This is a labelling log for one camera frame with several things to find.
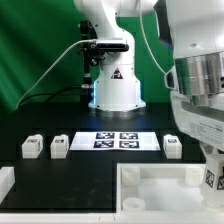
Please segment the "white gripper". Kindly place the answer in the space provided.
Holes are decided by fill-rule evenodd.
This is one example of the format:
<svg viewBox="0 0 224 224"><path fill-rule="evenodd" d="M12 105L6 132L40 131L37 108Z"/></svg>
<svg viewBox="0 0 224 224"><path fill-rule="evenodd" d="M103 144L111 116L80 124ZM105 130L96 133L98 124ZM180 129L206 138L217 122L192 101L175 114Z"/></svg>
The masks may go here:
<svg viewBox="0 0 224 224"><path fill-rule="evenodd" d="M193 106L188 97L170 93L178 129L199 140L207 163L215 163L218 149L224 152L224 93L212 98L210 107Z"/></svg>

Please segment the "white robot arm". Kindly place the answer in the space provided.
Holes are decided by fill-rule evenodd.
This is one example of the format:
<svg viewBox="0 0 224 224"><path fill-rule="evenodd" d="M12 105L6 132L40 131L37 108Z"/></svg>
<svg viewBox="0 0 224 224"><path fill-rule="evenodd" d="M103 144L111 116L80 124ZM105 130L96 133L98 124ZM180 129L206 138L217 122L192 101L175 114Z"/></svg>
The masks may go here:
<svg viewBox="0 0 224 224"><path fill-rule="evenodd" d="M125 114L143 108L134 74L135 41L118 17L156 13L159 37L173 48L171 105L179 130L200 141L206 162L224 162L224 0L73 0L104 54L89 107Z"/></svg>

